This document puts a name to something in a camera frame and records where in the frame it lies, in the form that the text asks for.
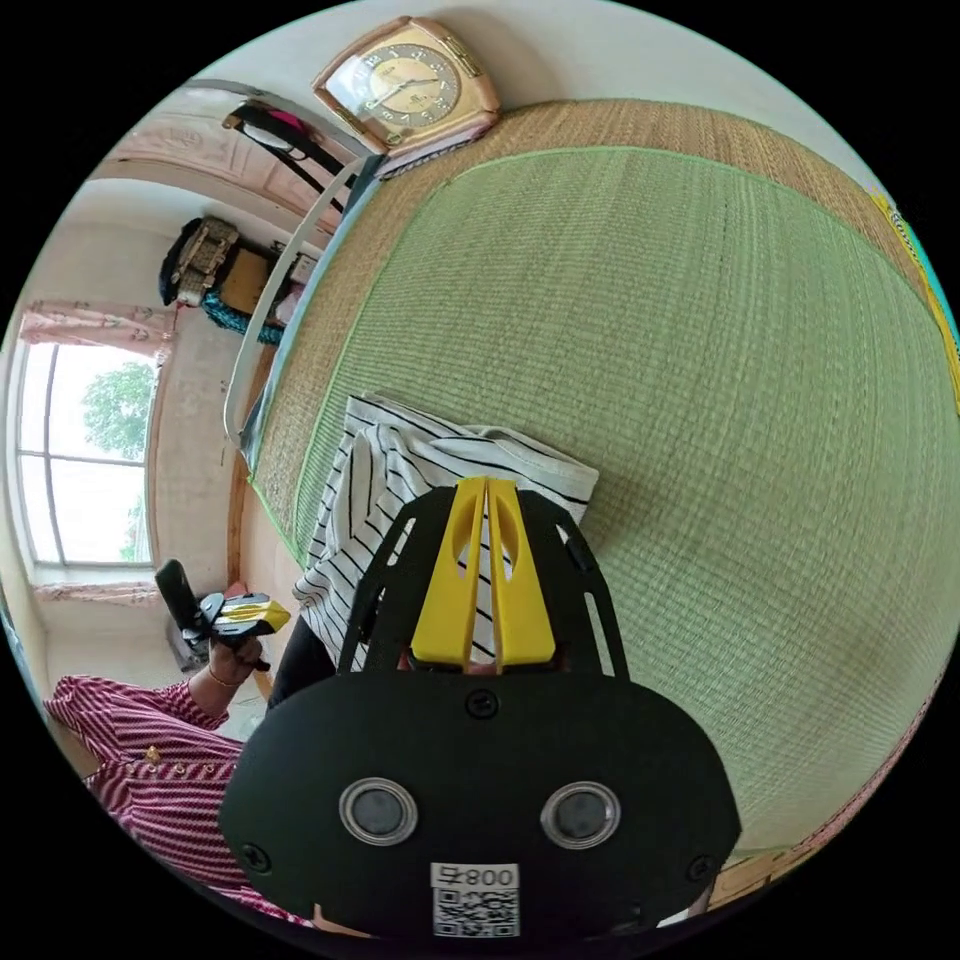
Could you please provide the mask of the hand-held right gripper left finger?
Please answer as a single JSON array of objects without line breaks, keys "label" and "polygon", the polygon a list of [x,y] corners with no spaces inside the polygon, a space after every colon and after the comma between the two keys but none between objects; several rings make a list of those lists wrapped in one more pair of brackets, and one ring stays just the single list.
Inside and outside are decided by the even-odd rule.
[{"label": "hand-held right gripper left finger", "polygon": [[484,478],[465,478],[454,490],[410,646],[418,666],[471,662],[485,500]]}]

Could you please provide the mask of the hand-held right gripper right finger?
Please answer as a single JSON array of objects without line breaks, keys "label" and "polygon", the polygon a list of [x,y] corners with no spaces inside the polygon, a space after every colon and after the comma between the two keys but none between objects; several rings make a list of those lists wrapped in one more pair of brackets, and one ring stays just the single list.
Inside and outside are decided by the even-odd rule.
[{"label": "hand-held right gripper right finger", "polygon": [[556,643],[515,485],[486,482],[492,622],[499,666],[547,666]]}]

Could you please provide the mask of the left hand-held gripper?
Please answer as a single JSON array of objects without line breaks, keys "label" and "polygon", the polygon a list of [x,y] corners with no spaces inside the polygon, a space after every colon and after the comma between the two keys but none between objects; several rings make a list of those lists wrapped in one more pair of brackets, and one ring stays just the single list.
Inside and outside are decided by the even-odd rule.
[{"label": "left hand-held gripper", "polygon": [[291,619],[280,605],[270,605],[263,593],[216,592],[197,601],[193,622],[178,626],[178,656],[182,672],[193,672],[208,664],[213,640],[238,645],[240,640],[273,635]]}]

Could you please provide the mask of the person's left hand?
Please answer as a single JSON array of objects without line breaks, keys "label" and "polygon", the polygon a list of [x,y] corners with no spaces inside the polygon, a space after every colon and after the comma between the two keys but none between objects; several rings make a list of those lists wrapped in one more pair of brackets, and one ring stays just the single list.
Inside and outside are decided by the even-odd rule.
[{"label": "person's left hand", "polygon": [[266,670],[263,646],[256,636],[240,639],[238,645],[213,640],[209,647],[207,670],[222,687],[240,687],[254,672]]}]

